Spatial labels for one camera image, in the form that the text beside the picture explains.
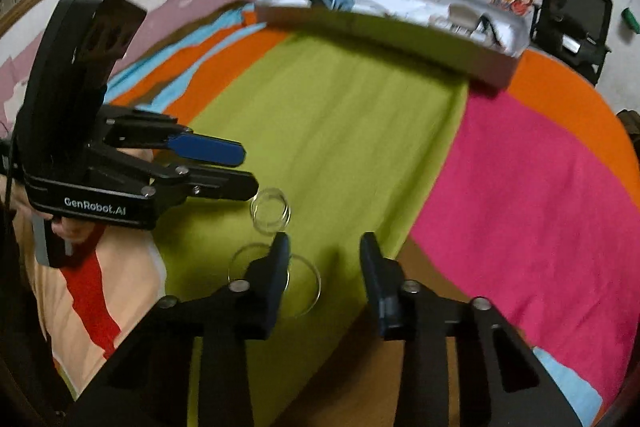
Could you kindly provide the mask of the person's left hand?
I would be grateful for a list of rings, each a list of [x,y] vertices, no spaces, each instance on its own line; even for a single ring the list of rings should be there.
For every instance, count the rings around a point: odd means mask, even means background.
[[[78,221],[70,218],[55,218],[49,213],[35,210],[30,205],[26,191],[21,184],[13,181],[11,184],[11,196],[6,199],[1,196],[2,202],[7,202],[11,210],[16,211],[13,222],[17,243],[26,246],[32,243],[32,217],[37,216],[51,223],[52,231],[61,239],[73,244],[84,243],[96,226],[94,223]]]

